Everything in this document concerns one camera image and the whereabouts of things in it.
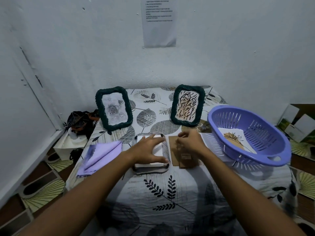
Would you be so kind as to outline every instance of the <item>purple basket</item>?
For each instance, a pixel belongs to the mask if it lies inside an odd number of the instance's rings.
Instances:
[[[280,167],[290,161],[289,140],[276,127],[250,111],[228,105],[216,106],[209,112],[208,122],[224,153],[238,162]],[[242,129],[257,154],[234,146],[226,140],[218,127]],[[274,160],[277,156],[281,158],[279,161]]]

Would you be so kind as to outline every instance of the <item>green picture frame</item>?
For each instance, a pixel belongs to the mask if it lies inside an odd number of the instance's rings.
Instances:
[[[105,107],[102,101],[103,95],[108,95],[111,93],[121,93],[123,96],[123,100],[125,102],[125,108],[126,108],[126,113],[128,115],[128,119],[126,122],[118,123],[117,125],[109,125],[108,124],[108,117],[106,116],[106,111]],[[114,88],[109,88],[109,89],[100,89],[97,91],[95,95],[95,101],[96,105],[99,109],[100,113],[100,119],[102,120],[103,127],[108,131],[108,134],[110,134],[112,131],[115,131],[117,129],[122,129],[124,127],[128,127],[132,124],[133,121],[133,116],[132,116],[132,111],[131,111],[131,106],[128,98],[128,93],[127,91],[120,86],[114,87]]]
[[[181,91],[195,91],[199,94],[198,96],[198,104],[196,109],[193,109],[192,112],[194,111],[195,113],[195,119],[193,121],[187,121],[187,120],[180,120],[176,118],[177,115],[177,106],[179,106],[179,104],[181,104],[179,102],[179,95],[181,93]],[[192,97],[193,96],[188,96],[187,98],[190,100],[187,101],[192,101]],[[177,125],[183,125],[183,126],[187,126],[187,127],[195,127],[201,119],[201,114],[202,114],[202,109],[203,109],[203,103],[204,103],[204,97],[205,97],[205,92],[204,89],[200,86],[190,86],[190,85],[184,85],[181,84],[179,85],[174,92],[174,100],[173,100],[173,104],[172,104],[172,109],[171,109],[171,120],[174,124]]]

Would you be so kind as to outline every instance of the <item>leaf print tablecloth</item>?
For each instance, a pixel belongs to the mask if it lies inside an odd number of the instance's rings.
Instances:
[[[208,112],[214,106],[226,102],[212,87],[203,88],[206,96],[201,121],[196,128],[199,132],[210,133]],[[174,90],[173,87],[127,89],[134,118],[132,125],[109,135],[99,121],[82,156],[85,156],[90,144],[120,140],[123,142],[123,150],[127,150],[136,134],[158,131],[166,136],[175,136],[186,129],[170,121]],[[76,178],[81,161],[82,158],[66,182],[67,190],[85,179]],[[295,216],[298,189],[295,177],[287,165],[253,167],[234,164],[233,161],[227,161],[226,164],[281,207],[286,214]],[[170,164],[168,171],[163,174],[146,175],[136,175],[130,169],[113,188],[97,216],[101,226],[109,228],[108,235],[189,235],[217,232],[221,232],[221,235],[245,235],[204,165],[193,169],[179,169]]]

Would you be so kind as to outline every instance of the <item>framed abstract line art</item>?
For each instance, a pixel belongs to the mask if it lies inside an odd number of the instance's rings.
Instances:
[[[95,95],[103,127],[111,131],[128,127],[132,124],[132,112],[127,91],[123,87],[100,89]]]
[[[174,92],[171,120],[178,125],[196,126],[201,118],[204,89],[199,86],[179,85]]]

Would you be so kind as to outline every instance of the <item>baseboard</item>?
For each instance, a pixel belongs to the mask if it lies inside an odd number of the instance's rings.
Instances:
[[[28,177],[35,167],[43,160],[48,150],[64,132],[64,130],[56,131],[49,139],[47,139],[43,146],[34,152],[32,157],[24,164],[19,174],[12,178],[6,186],[0,190],[0,209],[13,195],[14,191],[20,186],[23,180]]]

